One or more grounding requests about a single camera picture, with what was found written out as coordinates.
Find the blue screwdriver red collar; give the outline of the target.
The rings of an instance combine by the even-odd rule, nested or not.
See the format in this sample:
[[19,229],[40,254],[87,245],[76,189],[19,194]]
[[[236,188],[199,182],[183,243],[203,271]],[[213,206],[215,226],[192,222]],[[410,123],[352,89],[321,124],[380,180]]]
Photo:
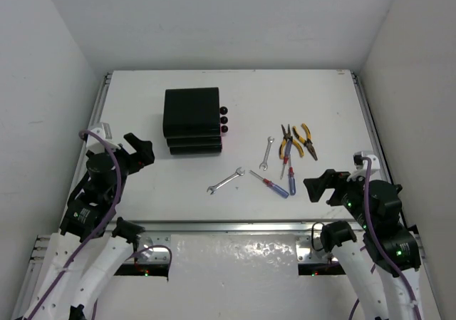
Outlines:
[[263,178],[259,174],[255,173],[253,170],[249,171],[254,177],[261,180],[270,190],[274,191],[277,195],[281,196],[282,198],[286,199],[289,197],[289,193],[280,187],[279,185],[273,183],[271,180]]

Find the purple screwdriver thin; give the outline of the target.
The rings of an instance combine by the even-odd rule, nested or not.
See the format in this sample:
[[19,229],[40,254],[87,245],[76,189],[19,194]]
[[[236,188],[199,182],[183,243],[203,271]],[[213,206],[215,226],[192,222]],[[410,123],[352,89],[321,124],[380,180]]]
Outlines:
[[292,138],[289,135],[285,135],[282,140],[282,143],[280,146],[280,151],[279,151],[279,157],[282,160],[282,170],[281,170],[280,179],[282,179],[284,176],[285,168],[286,168],[286,165],[289,160],[291,145],[292,145]]

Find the small silver wrench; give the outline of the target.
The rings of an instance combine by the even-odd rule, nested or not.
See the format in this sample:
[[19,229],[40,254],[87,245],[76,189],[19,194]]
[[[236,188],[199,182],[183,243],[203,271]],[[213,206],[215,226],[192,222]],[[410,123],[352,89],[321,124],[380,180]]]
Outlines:
[[263,160],[262,160],[262,162],[259,165],[259,169],[260,170],[266,171],[268,169],[269,153],[271,151],[271,147],[272,147],[272,143],[273,142],[274,142],[274,138],[269,136],[267,138],[267,146],[266,146],[266,150],[265,150],[265,153],[264,153]]

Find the large silver wrench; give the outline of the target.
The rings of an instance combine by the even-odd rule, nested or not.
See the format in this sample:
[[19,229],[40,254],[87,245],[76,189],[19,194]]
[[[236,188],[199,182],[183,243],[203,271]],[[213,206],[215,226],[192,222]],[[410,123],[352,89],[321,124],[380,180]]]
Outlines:
[[241,167],[238,167],[233,174],[231,174],[229,177],[226,177],[223,179],[221,182],[218,182],[216,185],[211,185],[207,188],[207,192],[209,192],[211,195],[213,195],[219,188],[223,187],[227,183],[231,182],[233,179],[237,177],[241,177],[245,174],[245,170],[243,170]]

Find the pink top drawer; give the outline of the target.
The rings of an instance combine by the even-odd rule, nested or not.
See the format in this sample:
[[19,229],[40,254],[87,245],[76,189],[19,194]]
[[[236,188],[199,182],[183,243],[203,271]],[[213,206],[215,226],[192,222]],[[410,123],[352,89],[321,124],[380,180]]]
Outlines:
[[225,107],[225,106],[222,106],[220,109],[219,109],[220,113],[222,115],[226,115],[228,113],[228,108]]

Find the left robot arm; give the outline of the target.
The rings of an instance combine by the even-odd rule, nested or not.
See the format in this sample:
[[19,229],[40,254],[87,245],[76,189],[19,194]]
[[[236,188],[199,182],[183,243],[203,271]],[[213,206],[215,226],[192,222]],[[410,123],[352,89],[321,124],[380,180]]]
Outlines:
[[79,136],[100,147],[87,150],[86,172],[68,197],[59,231],[51,235],[48,269],[22,319],[86,319],[111,277],[138,254],[144,227],[118,217],[106,241],[103,235],[115,219],[127,178],[154,163],[152,143],[127,133],[134,150],[129,153],[92,130]]

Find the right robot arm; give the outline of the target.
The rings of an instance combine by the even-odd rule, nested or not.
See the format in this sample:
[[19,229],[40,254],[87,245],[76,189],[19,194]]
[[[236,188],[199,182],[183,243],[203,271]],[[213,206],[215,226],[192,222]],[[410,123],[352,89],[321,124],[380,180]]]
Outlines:
[[[421,319],[420,250],[415,236],[400,223],[402,187],[369,177],[369,172],[352,178],[349,172],[328,169],[320,177],[304,179],[311,202],[332,189],[327,205],[345,207],[363,228],[364,247],[374,268],[361,267],[361,257],[354,252],[356,236],[346,221],[323,226],[323,250],[340,262],[367,319]],[[373,270],[380,277],[379,287]]]

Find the yellow combination pliers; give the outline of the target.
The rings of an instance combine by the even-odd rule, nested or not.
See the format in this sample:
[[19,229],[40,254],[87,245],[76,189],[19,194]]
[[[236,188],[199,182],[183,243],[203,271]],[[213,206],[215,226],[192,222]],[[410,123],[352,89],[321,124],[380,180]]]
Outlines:
[[317,161],[318,160],[318,156],[316,154],[313,142],[311,140],[311,131],[310,131],[309,127],[305,123],[302,123],[301,127],[304,130],[304,132],[305,132],[305,136],[304,137],[301,136],[298,133],[298,130],[296,129],[296,126],[294,126],[293,129],[292,129],[293,134],[298,139],[298,141],[308,150],[308,152],[310,153],[311,157],[315,161]]

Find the black drawer cabinet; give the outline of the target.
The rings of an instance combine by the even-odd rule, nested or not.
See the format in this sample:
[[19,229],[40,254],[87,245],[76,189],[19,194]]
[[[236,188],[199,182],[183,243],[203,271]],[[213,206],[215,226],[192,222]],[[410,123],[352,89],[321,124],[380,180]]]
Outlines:
[[222,151],[219,89],[165,91],[162,131],[171,155],[216,155]]

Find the yellow long-nose pliers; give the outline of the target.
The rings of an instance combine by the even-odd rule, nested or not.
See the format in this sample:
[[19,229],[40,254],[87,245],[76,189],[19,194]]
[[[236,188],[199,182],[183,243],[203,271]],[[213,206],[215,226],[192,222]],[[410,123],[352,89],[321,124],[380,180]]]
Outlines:
[[296,149],[299,152],[299,156],[302,158],[304,156],[304,150],[299,144],[297,140],[294,139],[293,135],[291,134],[291,128],[290,125],[288,125],[287,128],[285,128],[283,125],[281,125],[282,133],[283,133],[283,139],[279,147],[279,158],[281,160],[284,159],[284,149],[286,147],[286,144],[288,142],[291,142],[292,145],[296,147]]

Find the white front cover panel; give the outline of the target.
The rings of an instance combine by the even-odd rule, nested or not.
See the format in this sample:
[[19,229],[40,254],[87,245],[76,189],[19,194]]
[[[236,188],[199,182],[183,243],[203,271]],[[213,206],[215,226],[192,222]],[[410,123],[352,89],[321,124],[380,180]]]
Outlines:
[[265,281],[298,275],[291,234],[176,234],[171,281]]

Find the aluminium frame rail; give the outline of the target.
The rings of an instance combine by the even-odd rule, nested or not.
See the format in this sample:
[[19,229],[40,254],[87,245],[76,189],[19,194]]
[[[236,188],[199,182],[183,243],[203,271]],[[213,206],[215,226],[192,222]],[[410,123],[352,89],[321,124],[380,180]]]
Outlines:
[[[176,234],[291,234],[295,238],[296,256],[299,268],[336,269],[338,260],[329,253],[325,253],[321,246],[320,232],[326,223],[329,222],[266,222],[266,223],[209,223],[209,222],[165,222],[165,223],[141,223],[145,231],[137,235],[138,247],[147,249],[149,246],[156,246],[156,249],[147,249],[139,255],[139,258],[130,258],[120,266],[120,270],[128,272],[117,272],[120,275],[152,274],[149,271],[163,270],[170,265],[170,253],[168,249],[172,246],[172,236]],[[352,230],[355,232],[359,246],[358,251],[364,259],[369,262],[369,257],[365,243],[363,242],[364,230],[358,223],[348,221]],[[73,263],[79,264],[83,269],[88,262],[93,261],[99,255],[105,242],[115,229],[115,224],[109,224],[105,231],[105,239],[92,239],[76,255]],[[38,236],[35,247],[30,258],[30,264],[42,264],[43,267],[63,268],[70,255],[76,250],[80,243],[64,244],[63,240],[52,239],[51,236]]]

